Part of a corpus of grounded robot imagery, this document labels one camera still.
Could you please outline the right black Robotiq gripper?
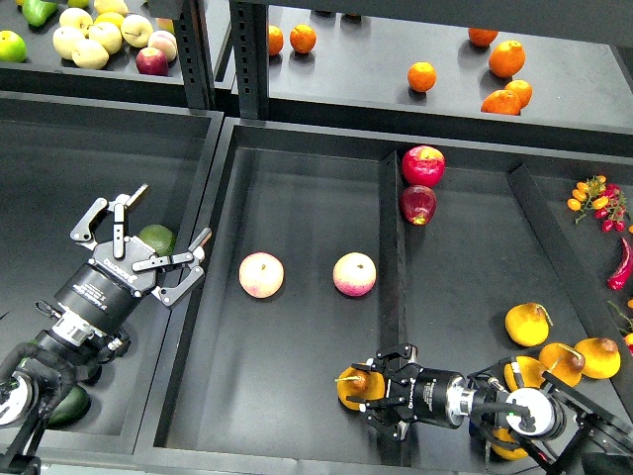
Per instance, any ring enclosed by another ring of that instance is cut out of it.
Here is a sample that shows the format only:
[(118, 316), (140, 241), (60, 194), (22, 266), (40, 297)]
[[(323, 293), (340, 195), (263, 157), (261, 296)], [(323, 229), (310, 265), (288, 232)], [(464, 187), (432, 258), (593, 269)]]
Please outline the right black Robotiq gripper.
[(390, 440), (404, 440), (413, 423), (458, 428), (464, 420), (459, 400), (465, 378), (416, 364), (416, 346), (411, 343), (378, 349), (374, 357), (351, 367), (388, 381), (385, 398), (346, 396), (344, 401), (358, 405), (366, 423)]

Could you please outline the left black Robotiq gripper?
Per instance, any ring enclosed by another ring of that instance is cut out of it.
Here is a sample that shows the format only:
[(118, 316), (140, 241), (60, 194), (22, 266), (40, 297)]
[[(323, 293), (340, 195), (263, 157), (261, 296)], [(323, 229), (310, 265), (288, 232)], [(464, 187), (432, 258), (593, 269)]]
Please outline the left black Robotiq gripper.
[[(70, 238), (94, 253), (54, 295), (63, 310), (90, 324), (100, 333), (112, 334), (148, 293), (165, 307), (177, 304), (203, 279), (204, 246), (212, 236), (203, 228), (185, 252), (159, 256), (139, 237), (126, 242), (128, 213), (148, 189), (141, 184), (132, 195), (112, 200), (96, 198), (70, 232)], [(113, 216), (112, 242), (98, 244), (95, 230)], [(186, 268), (188, 274), (175, 287), (156, 285), (157, 274)]]

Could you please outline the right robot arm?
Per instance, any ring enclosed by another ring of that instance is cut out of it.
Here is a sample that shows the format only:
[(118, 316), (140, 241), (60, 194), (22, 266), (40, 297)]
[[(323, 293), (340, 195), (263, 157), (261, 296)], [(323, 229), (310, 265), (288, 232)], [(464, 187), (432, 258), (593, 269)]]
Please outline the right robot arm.
[(411, 343), (380, 349), (335, 380), (339, 402), (392, 440), (423, 423), (470, 434), (489, 450), (524, 451), (547, 474), (629, 474), (632, 428), (551, 372), (528, 387), (516, 358), (504, 360), (516, 389), (490, 368), (468, 376), (417, 361)]

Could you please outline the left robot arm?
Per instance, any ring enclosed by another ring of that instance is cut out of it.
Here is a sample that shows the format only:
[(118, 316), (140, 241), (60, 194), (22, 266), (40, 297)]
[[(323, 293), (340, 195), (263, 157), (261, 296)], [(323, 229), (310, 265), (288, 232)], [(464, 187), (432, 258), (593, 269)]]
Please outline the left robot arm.
[(70, 233), (90, 258), (44, 305), (50, 329), (18, 343), (1, 363), (1, 426), (18, 432), (1, 455), (4, 474), (38, 474), (39, 444), (53, 412), (79, 382), (122, 354), (129, 338), (122, 325), (147, 296), (176, 305), (203, 279), (208, 228), (186, 251), (159, 254), (128, 233), (127, 215), (146, 190), (96, 199)]

